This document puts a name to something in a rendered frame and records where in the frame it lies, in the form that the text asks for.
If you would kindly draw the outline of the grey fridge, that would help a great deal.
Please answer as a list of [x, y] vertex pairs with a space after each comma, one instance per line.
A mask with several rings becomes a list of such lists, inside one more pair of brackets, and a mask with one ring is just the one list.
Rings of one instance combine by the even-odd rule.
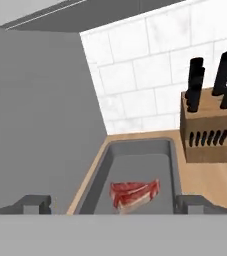
[[79, 34], [0, 30], [0, 208], [66, 213], [105, 138]]

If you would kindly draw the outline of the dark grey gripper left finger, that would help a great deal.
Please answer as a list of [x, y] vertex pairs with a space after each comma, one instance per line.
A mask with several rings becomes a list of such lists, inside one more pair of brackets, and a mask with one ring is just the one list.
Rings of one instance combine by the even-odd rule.
[[51, 214], [50, 195], [25, 195], [16, 203], [0, 208], [0, 215], [28, 214], [27, 209], [33, 207], [33, 214]]

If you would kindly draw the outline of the red raw steak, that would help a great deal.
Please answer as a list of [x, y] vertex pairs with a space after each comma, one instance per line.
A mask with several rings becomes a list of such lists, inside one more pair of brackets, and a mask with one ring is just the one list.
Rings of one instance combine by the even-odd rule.
[[110, 184], [110, 197], [113, 206], [120, 214], [130, 213], [152, 201], [160, 191], [160, 181], [121, 182]]

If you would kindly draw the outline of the wooden knife block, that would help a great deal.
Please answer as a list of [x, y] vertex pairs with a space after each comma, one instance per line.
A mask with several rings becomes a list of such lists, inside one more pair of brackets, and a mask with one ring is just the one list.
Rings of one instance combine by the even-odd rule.
[[203, 58], [190, 60], [188, 89], [181, 93], [180, 136], [187, 163], [227, 163], [227, 51], [214, 84], [202, 88]]

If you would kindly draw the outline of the grey wall cupboard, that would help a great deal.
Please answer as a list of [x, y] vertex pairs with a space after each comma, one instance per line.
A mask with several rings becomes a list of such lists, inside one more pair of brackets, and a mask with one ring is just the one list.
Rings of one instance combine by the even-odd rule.
[[83, 32], [185, 0], [49, 0], [48, 7], [0, 22], [2, 30]]

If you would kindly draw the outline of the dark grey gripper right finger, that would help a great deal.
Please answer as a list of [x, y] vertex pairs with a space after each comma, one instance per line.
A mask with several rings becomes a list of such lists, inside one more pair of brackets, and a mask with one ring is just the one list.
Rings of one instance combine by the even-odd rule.
[[176, 212], [178, 214], [227, 214], [227, 208], [215, 205], [201, 195], [178, 195]]

